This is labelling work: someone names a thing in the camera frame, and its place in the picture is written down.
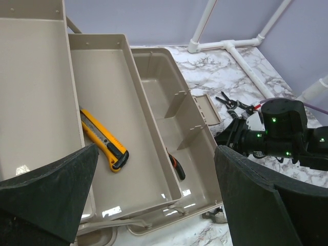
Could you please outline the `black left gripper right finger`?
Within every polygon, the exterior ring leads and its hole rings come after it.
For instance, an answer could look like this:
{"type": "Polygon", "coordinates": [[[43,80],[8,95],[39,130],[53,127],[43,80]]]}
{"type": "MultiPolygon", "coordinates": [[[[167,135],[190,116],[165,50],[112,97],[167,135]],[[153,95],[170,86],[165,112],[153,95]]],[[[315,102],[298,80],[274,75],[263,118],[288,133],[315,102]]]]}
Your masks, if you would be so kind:
{"type": "Polygon", "coordinates": [[[214,161],[233,245],[327,245],[327,188],[227,146],[216,148],[214,161]]]}

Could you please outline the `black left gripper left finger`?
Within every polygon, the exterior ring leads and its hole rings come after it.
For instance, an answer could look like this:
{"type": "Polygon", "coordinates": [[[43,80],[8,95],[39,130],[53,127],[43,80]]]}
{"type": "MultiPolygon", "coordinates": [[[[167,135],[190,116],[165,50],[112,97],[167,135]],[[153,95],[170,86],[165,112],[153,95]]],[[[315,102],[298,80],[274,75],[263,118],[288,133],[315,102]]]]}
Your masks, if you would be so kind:
{"type": "Polygon", "coordinates": [[[1,245],[74,243],[98,156],[91,144],[1,181],[1,245]]]}

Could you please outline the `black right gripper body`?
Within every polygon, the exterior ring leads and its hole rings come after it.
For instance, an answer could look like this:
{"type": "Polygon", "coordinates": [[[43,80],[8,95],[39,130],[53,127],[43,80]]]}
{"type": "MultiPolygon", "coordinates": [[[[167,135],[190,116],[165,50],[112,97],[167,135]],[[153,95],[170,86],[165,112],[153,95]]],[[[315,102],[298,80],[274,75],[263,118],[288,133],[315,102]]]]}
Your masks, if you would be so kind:
{"type": "Polygon", "coordinates": [[[222,132],[214,136],[214,139],[218,146],[228,146],[243,156],[264,158],[266,136],[267,131],[250,130],[245,119],[234,118],[222,132]]]}

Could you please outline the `orange black pliers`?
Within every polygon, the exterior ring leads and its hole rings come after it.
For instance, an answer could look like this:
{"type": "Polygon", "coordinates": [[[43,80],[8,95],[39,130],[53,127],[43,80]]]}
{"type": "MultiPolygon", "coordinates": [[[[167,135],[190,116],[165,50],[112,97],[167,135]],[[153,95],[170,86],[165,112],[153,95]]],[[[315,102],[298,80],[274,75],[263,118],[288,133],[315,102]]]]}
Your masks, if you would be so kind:
{"type": "Polygon", "coordinates": [[[174,168],[174,170],[176,171],[176,174],[178,175],[180,180],[185,180],[186,178],[186,174],[183,170],[182,165],[180,164],[180,162],[169,153],[168,149],[166,148],[166,152],[168,154],[169,160],[172,164],[172,167],[174,168]]]}

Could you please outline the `yellow utility knife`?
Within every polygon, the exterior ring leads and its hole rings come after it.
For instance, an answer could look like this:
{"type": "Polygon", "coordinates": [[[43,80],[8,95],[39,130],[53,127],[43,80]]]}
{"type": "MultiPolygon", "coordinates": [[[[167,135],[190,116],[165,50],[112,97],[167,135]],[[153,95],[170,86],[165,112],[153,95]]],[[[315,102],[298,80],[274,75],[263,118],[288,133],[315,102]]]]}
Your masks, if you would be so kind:
{"type": "Polygon", "coordinates": [[[129,159],[129,151],[88,110],[80,108],[83,132],[108,160],[112,172],[119,172],[129,159]]]}

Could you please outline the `beige plastic tool box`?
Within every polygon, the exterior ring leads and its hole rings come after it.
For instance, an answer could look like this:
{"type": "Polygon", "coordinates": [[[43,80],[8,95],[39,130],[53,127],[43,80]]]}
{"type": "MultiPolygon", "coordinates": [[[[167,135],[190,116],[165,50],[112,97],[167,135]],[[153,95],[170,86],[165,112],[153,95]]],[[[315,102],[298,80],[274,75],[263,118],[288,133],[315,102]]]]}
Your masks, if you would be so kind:
{"type": "Polygon", "coordinates": [[[90,144],[88,110],[128,149],[117,173],[99,154],[79,245],[112,245],[222,205],[215,140],[171,53],[122,34],[70,34],[63,1],[1,1],[1,180],[90,144]],[[166,148],[186,174],[180,180],[166,148]]]}

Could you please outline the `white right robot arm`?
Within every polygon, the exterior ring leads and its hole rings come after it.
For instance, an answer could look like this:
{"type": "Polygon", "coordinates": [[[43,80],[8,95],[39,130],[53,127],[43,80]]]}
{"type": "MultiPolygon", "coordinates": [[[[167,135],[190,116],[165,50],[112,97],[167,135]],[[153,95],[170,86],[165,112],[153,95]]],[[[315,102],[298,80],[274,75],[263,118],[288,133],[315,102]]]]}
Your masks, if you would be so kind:
{"type": "Polygon", "coordinates": [[[241,155],[257,159],[272,156],[283,162],[327,171],[327,127],[308,128],[304,103],[275,98],[261,106],[264,130],[249,129],[247,121],[235,118],[214,139],[241,155]]]}

